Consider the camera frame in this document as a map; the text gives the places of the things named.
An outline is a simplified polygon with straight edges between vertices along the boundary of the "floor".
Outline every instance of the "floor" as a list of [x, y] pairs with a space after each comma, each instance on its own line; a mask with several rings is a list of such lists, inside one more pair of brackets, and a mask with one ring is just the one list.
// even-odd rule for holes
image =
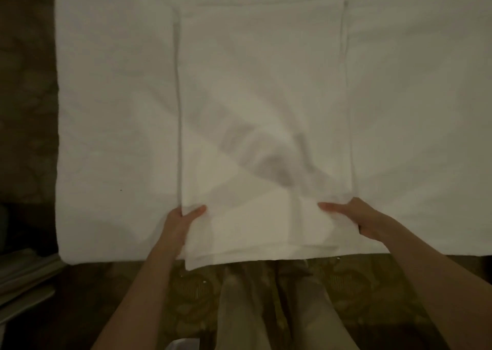
[[[56, 250], [54, 199], [57, 72], [54, 0], [0, 0], [0, 203], [14, 227], [9, 248]], [[455, 257], [483, 276], [482, 260]], [[140, 262], [70, 266], [54, 284], [57, 294], [7, 327], [3, 349], [87, 349], [132, 282]], [[402, 271], [388, 255], [311, 260], [361, 349], [446, 348]], [[222, 267], [171, 279], [159, 348], [175, 338], [201, 336], [211, 348]], [[285, 330], [285, 321], [277, 317]]]

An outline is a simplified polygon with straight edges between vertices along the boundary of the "right hand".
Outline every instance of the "right hand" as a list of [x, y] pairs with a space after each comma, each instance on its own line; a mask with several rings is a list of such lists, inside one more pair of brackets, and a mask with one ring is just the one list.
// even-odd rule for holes
[[390, 218], [358, 197], [354, 197], [347, 204], [318, 203], [318, 206], [327, 213], [343, 214], [359, 225], [361, 235], [377, 241], [381, 241], [381, 228]]

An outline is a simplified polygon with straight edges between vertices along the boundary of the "left hand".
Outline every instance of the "left hand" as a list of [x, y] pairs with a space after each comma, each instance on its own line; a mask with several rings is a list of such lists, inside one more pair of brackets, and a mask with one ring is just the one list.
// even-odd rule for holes
[[164, 222], [164, 228], [162, 229], [158, 244], [172, 253], [173, 258], [176, 258], [181, 253], [181, 249], [185, 244], [191, 223], [206, 211], [207, 207], [205, 205], [200, 206], [187, 215], [182, 214], [180, 206], [171, 210]]

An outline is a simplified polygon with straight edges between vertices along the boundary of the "hand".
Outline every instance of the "hand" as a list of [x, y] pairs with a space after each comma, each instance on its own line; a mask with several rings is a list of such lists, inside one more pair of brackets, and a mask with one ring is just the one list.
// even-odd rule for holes
[[328, 213], [343, 214], [359, 225], [361, 235], [377, 241], [381, 241], [381, 228], [391, 219], [358, 197], [354, 197], [347, 204], [318, 203], [318, 206]]
[[169, 251], [173, 258], [176, 258], [181, 253], [181, 249], [185, 244], [191, 223], [206, 211], [207, 207], [205, 205], [200, 206], [187, 215], [182, 214], [180, 206], [171, 210], [164, 222], [164, 228], [162, 229], [158, 244], [166, 251]]

